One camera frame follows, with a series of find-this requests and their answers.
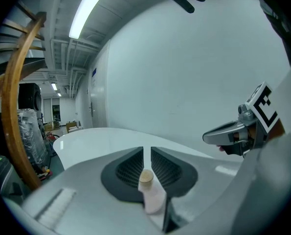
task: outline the ceiling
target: ceiling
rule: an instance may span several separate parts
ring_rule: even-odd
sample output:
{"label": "ceiling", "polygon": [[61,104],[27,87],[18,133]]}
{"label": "ceiling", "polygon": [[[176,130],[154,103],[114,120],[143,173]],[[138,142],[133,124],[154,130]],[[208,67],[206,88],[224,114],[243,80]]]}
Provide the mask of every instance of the ceiling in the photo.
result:
{"label": "ceiling", "polygon": [[[100,0],[92,10],[78,40],[69,38],[69,30],[81,0],[40,0],[40,11],[47,19],[41,34],[44,36],[44,52],[47,69],[35,72],[21,83],[35,82],[42,96],[75,97],[81,79],[90,63],[97,56],[102,43],[112,29],[129,12],[149,0]],[[58,91],[51,83],[55,82]]]}

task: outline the round table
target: round table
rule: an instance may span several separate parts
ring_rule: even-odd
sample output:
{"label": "round table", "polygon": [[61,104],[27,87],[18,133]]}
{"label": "round table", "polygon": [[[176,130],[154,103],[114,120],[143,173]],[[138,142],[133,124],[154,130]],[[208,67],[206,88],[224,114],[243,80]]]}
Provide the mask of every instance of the round table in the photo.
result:
{"label": "round table", "polygon": [[91,128],[58,138],[53,145],[64,169],[116,151],[144,147],[144,168],[151,168],[151,146],[211,158],[202,152],[150,134],[116,128]]}

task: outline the plastic wrapped object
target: plastic wrapped object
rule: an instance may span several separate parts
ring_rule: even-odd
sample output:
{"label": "plastic wrapped object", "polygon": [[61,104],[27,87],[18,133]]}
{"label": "plastic wrapped object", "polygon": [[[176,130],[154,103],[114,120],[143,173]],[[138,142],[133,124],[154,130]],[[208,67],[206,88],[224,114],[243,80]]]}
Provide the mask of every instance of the plastic wrapped object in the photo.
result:
{"label": "plastic wrapped object", "polygon": [[47,157],[47,150],[38,127],[37,114],[31,109],[17,112],[20,135],[28,159],[32,164],[40,165]]}

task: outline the ceiling light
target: ceiling light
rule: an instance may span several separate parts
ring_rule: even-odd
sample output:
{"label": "ceiling light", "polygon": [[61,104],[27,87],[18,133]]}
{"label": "ceiling light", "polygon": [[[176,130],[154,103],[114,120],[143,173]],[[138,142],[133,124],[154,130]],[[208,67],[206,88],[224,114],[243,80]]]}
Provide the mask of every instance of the ceiling light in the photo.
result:
{"label": "ceiling light", "polygon": [[82,0],[72,21],[69,37],[78,39],[92,9],[99,0]]}
{"label": "ceiling light", "polygon": [[55,83],[52,83],[52,87],[55,91],[57,91],[57,87],[56,87],[56,84]]}

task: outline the wooden cap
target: wooden cap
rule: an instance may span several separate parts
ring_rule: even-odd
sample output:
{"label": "wooden cap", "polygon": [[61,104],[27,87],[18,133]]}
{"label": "wooden cap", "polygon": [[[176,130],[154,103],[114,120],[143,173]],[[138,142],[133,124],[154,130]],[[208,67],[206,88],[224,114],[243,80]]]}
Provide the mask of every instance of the wooden cap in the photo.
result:
{"label": "wooden cap", "polygon": [[148,183],[148,182],[151,182],[153,179],[154,179],[154,174],[151,170],[143,170],[140,175],[139,181],[141,183]]}

